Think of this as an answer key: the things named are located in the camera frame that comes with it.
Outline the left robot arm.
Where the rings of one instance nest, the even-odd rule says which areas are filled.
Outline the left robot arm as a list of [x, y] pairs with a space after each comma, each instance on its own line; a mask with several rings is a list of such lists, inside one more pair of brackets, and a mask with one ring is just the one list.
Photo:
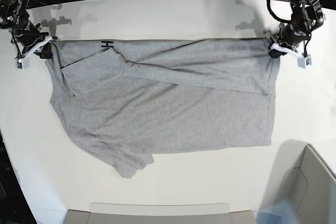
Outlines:
[[276, 16], [270, 6], [271, 0], [266, 0], [267, 9], [270, 15], [280, 22], [279, 31], [270, 36], [268, 54], [272, 58], [278, 58], [286, 54], [272, 46], [296, 51], [297, 46], [302, 42], [304, 44], [303, 56], [306, 57], [307, 44], [311, 40], [312, 32], [324, 23], [325, 16], [322, 12], [319, 0], [289, 0], [292, 14], [290, 20], [284, 20]]

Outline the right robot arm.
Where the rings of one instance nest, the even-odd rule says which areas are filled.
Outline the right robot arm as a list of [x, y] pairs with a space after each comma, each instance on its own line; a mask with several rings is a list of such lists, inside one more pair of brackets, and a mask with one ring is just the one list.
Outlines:
[[32, 54], [41, 59], [52, 58], [51, 42], [55, 37], [41, 31], [41, 24], [33, 24], [27, 9], [32, 0], [1, 0], [1, 29], [8, 30], [11, 43], [17, 50], [17, 60]]

